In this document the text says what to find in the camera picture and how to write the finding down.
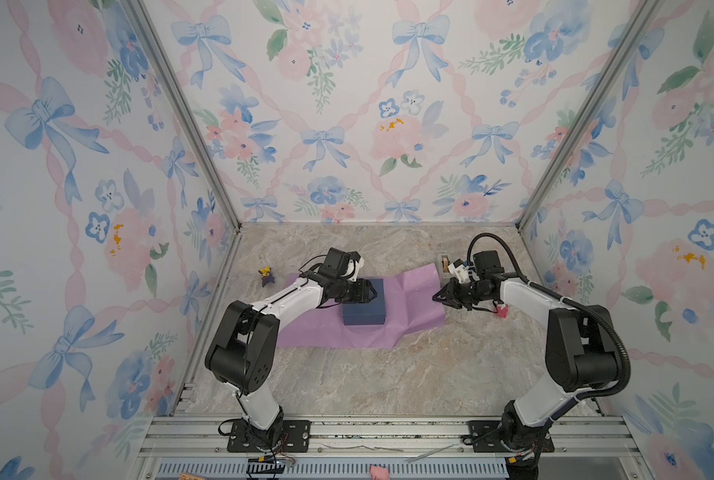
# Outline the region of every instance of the black mounting plate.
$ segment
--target black mounting plate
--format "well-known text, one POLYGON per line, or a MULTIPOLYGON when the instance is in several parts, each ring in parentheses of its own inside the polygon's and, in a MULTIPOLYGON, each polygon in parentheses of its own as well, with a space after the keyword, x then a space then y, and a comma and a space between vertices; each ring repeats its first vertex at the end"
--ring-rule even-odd
MULTIPOLYGON (((280 447, 285 453, 306 453, 309 450, 309 420, 283 420, 283 433, 280 436, 285 442, 280 447)), ((232 422, 229 433, 227 452, 247 453, 266 452, 269 446, 256 445, 255 438, 249 433, 247 422, 232 422)))
MULTIPOLYGON (((470 420, 467 423, 469 425, 470 438, 477 438, 497 429, 499 423, 501 422, 498 420, 470 420)), ((483 438, 472 444, 472 448, 474 448, 475 453, 510 452, 495 438, 483 438)), ((543 452, 554 452, 554 443, 552 442, 552 437, 548 434, 546 440, 544 440, 543 452)))

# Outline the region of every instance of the blue box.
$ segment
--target blue box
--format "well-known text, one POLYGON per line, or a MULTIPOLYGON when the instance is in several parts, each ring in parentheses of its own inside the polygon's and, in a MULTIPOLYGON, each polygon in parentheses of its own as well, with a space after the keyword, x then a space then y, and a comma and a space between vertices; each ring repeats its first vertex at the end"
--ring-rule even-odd
POLYGON ((371 278, 370 283, 378 296, 370 303, 345 303, 342 311, 344 325, 383 325, 386 321, 384 279, 371 278))

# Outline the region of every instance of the wall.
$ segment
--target wall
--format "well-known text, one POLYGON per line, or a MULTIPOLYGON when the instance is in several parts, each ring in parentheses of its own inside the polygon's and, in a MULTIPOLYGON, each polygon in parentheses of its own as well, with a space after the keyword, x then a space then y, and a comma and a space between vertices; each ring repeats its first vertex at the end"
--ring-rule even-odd
POLYGON ((611 311, 633 375, 608 406, 657 478, 714 479, 714 2, 667 0, 611 99, 525 240, 611 311))
POLYGON ((124 478, 177 400, 228 240, 180 131, 120 5, 0 2, 0 480, 124 478))
POLYGON ((238 214, 330 223, 516 220, 637 2, 144 3, 238 214))

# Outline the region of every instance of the purple wrapping paper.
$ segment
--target purple wrapping paper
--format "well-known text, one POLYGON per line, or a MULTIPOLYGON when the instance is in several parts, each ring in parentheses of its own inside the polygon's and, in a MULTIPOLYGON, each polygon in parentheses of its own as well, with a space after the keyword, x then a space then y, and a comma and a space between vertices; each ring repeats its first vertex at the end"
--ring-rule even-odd
MULTIPOLYGON (((289 275, 285 285, 295 281, 289 275)), ((310 310, 290 322, 277 337, 277 346, 320 346, 342 349, 390 349, 406 333, 445 324, 445 309, 432 302, 440 290, 435 264, 397 276, 384 277, 386 322, 383 325, 344 325, 342 306, 310 310)))

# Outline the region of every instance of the yellow and purple toy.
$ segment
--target yellow and purple toy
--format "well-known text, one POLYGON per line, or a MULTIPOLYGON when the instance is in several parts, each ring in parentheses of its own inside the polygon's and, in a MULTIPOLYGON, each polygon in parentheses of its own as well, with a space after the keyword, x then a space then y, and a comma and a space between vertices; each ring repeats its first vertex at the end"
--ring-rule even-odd
POLYGON ((261 286, 266 286, 266 283, 274 283, 274 275, 272 275, 272 269, 269 266, 259 270, 259 274, 261 274, 261 286))

